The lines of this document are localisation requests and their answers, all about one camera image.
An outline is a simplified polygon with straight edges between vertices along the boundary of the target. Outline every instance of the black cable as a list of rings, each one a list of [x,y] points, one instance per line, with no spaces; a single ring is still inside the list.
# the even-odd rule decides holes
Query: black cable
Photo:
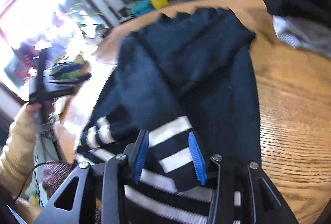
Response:
[[[42,166],[42,165],[46,165],[46,164],[59,164],[59,163],[65,163],[65,164],[67,164],[65,161],[53,161],[53,162],[41,162],[41,163],[35,165],[35,166],[29,171],[28,175],[27,175],[26,178],[24,179],[23,184],[22,184],[22,187],[21,187],[21,189],[20,189],[18,195],[15,197],[14,202],[16,202],[17,199],[21,196],[21,194],[22,194],[22,192],[23,192],[23,189],[24,189],[24,186],[25,186],[26,182],[28,181],[29,176],[31,175],[31,173],[32,173],[37,167]]]
[[[34,165],[36,165],[38,162],[38,155],[35,155],[34,156]],[[39,184],[38,184],[38,180],[37,180],[37,169],[34,170],[34,179],[36,180],[36,184],[37,184],[37,191],[38,191],[38,199],[39,199],[39,205],[41,205],[41,207],[44,207],[44,204],[41,200],[41,197],[40,197],[40,188],[39,188]]]

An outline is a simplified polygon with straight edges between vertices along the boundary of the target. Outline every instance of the yellow sleeve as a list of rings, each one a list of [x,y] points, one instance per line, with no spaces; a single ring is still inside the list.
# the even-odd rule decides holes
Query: yellow sleeve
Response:
[[[0,181],[13,195],[18,194],[25,177],[34,165],[36,131],[33,117],[26,114],[25,108],[26,104],[10,125],[9,137],[0,156]],[[24,189],[30,183],[31,176]]]

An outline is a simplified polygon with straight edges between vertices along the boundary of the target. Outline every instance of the white stripe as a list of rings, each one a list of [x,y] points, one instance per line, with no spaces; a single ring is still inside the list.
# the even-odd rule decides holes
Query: white stripe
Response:
[[[240,207],[241,206],[241,194],[240,191],[234,192],[234,206]]]
[[[101,160],[108,161],[115,155],[104,149],[93,149],[89,151],[94,156],[98,157]]]
[[[86,161],[86,162],[90,163],[91,165],[95,165],[94,162],[90,161],[89,159],[85,158],[83,155],[81,155],[79,153],[76,154],[75,160],[79,163]]]
[[[96,135],[97,135],[97,133],[96,133],[95,126],[92,126],[91,128],[89,128],[88,135],[86,137],[86,143],[90,149],[96,149],[99,147],[96,137],[95,137]]]
[[[162,166],[165,173],[171,172],[177,168],[184,166],[192,161],[192,156],[189,148],[182,149],[177,153],[166,157],[159,161],[159,164]]]
[[[188,191],[180,192],[179,195],[198,201],[204,201],[205,203],[210,203],[212,193],[213,190],[210,188],[197,186],[195,188],[189,189]]]
[[[182,209],[178,209],[156,200],[153,200],[133,188],[125,185],[126,197],[137,204],[138,206],[145,208],[156,215],[166,217],[172,220],[176,220],[181,223],[187,224],[205,224],[207,223],[208,217],[199,214],[191,213]]]
[[[92,153],[93,155],[104,161],[108,161],[110,158],[114,156],[114,154],[103,149],[90,150],[90,153]],[[162,191],[176,194],[178,196],[183,196],[193,200],[203,201],[205,203],[211,202],[211,197],[213,192],[212,189],[197,186],[188,191],[178,192],[175,182],[173,181],[172,178],[156,174],[144,168],[143,171],[141,172],[140,181],[147,185],[150,185],[155,189],[160,189]]]
[[[109,122],[106,117],[101,117],[97,121],[99,125],[99,137],[105,145],[115,142],[112,137],[112,130],[110,129]]]
[[[156,146],[169,138],[191,129],[192,125],[187,117],[179,117],[149,133],[149,147]]]

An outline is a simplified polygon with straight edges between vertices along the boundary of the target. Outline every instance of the wooden table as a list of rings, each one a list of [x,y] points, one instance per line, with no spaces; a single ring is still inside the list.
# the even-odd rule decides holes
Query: wooden table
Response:
[[[72,98],[55,132],[68,161],[97,96],[116,62],[119,41],[160,12],[195,6],[231,8],[255,31],[251,47],[261,113],[263,169],[302,224],[317,219],[331,196],[331,61],[277,40],[262,0],[199,0],[154,11],[113,30],[91,57],[91,79]]]

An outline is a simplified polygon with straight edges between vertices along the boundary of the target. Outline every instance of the brown knit fabric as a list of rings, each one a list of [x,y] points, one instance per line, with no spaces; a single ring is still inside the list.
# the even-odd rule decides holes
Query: brown knit fabric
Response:
[[[44,165],[44,180],[42,182],[47,198],[50,199],[58,187],[63,183],[67,176],[72,172],[72,166],[65,163]],[[100,208],[96,207],[95,224],[101,223]]]

